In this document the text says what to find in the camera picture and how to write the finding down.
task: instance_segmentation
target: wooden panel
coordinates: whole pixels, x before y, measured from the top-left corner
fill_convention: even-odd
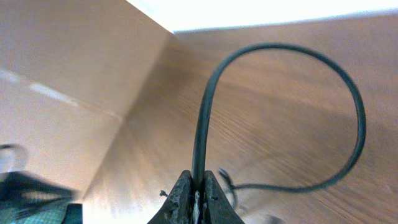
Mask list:
[[[289,42],[336,60],[358,84],[368,136],[358,165],[309,194],[238,192],[246,223],[398,222],[397,16],[177,34],[141,91],[85,198],[85,221],[147,222],[190,169],[201,96],[228,54],[256,42]],[[290,52],[249,54],[221,77],[206,169],[235,183],[309,185],[333,175],[355,144],[356,116],[338,75]]]

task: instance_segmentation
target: black object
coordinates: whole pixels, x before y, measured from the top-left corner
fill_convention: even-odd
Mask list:
[[[83,223],[83,207],[79,203],[70,203],[62,224],[82,224]]]
[[[0,182],[0,223],[34,219],[61,223],[75,192],[47,184],[21,172],[10,172]]]
[[[208,80],[205,93],[202,98],[200,112],[198,117],[197,132],[195,136],[195,145],[193,148],[192,159],[192,177],[189,171],[182,172],[180,178],[172,189],[170,195],[167,197],[162,208],[149,222],[153,223],[193,223],[194,213],[194,198],[196,192],[200,195],[199,205],[199,221],[198,223],[243,223],[238,215],[234,212],[225,194],[222,192],[220,185],[218,185],[211,171],[205,172],[206,159],[206,142],[208,134],[208,126],[210,122],[211,105],[216,89],[218,79],[220,78],[224,69],[238,57],[253,52],[256,50],[276,49],[289,50],[309,55],[320,60],[333,69],[349,88],[356,108],[356,115],[358,119],[358,135],[356,145],[352,155],[349,157],[347,163],[340,171],[329,179],[315,185],[304,187],[284,187],[267,184],[242,184],[233,185],[228,173],[224,170],[219,171],[220,176],[226,182],[229,192],[233,194],[233,205],[236,206],[235,190],[241,189],[260,189],[260,190],[276,190],[290,193],[305,193],[318,189],[324,189],[330,185],[335,184],[341,180],[358,161],[365,143],[366,137],[366,116],[363,101],[358,88],[349,77],[349,75],[334,61],[328,59],[326,56],[310,50],[305,47],[300,47],[291,44],[256,44],[250,45],[235,53],[232,53],[225,60],[223,60],[212,76]]]

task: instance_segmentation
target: white wall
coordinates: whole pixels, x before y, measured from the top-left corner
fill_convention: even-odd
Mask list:
[[[0,144],[84,193],[169,35],[124,0],[1,1]]]
[[[173,32],[285,23],[347,14],[355,16],[380,14],[398,8],[398,1],[392,0],[127,1]]]

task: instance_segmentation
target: black cable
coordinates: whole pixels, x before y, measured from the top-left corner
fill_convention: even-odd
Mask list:
[[[261,189],[261,190],[276,190],[281,192],[290,192],[290,193],[305,193],[311,192],[318,189],[324,189],[330,185],[335,184],[339,180],[341,180],[355,165],[358,161],[359,156],[362,153],[365,137],[366,137],[366,117],[365,110],[361,95],[359,93],[358,88],[349,77],[349,75],[342,69],[340,66],[334,61],[330,60],[326,56],[312,51],[305,47],[300,47],[291,44],[256,44],[244,47],[240,50],[237,50],[235,53],[232,53],[226,59],[224,59],[213,72],[212,76],[208,80],[205,93],[203,95],[203,99],[200,106],[200,112],[198,117],[197,124],[197,132],[195,136],[195,146],[193,150],[193,162],[192,162],[192,177],[193,183],[196,190],[201,189],[201,185],[203,183],[203,176],[205,172],[205,158],[206,158],[206,142],[207,142],[207,134],[208,134],[208,126],[210,122],[210,113],[211,113],[211,105],[213,102],[213,97],[215,94],[215,89],[217,82],[224,71],[224,69],[235,59],[238,57],[247,54],[249,52],[253,52],[256,50],[265,50],[265,49],[283,49],[290,50],[294,52],[299,52],[302,54],[306,54],[312,56],[321,62],[328,65],[331,69],[333,69],[337,74],[341,77],[341,79],[346,83],[349,88],[352,97],[354,99],[354,104],[356,108],[356,115],[358,120],[358,135],[356,139],[356,145],[352,155],[349,157],[347,163],[341,168],[335,175],[330,177],[323,182],[318,184],[304,186],[304,187],[284,187],[277,185],[267,185],[267,184],[241,184],[241,185],[233,185],[231,179],[229,178],[228,173],[225,171],[219,172],[222,176],[223,180],[226,182],[229,191],[233,193],[234,200],[236,200],[235,190],[241,189]]]

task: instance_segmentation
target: wood grain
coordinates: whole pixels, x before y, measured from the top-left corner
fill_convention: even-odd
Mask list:
[[[87,223],[145,223],[181,171],[190,169],[201,96],[231,52],[288,42],[338,62],[364,99],[368,135],[358,165],[309,194],[238,192],[246,223],[398,222],[398,16],[179,33],[141,90],[85,197]],[[325,65],[282,51],[235,61],[218,84],[206,169],[237,184],[309,185],[346,162],[356,140],[350,93]]]

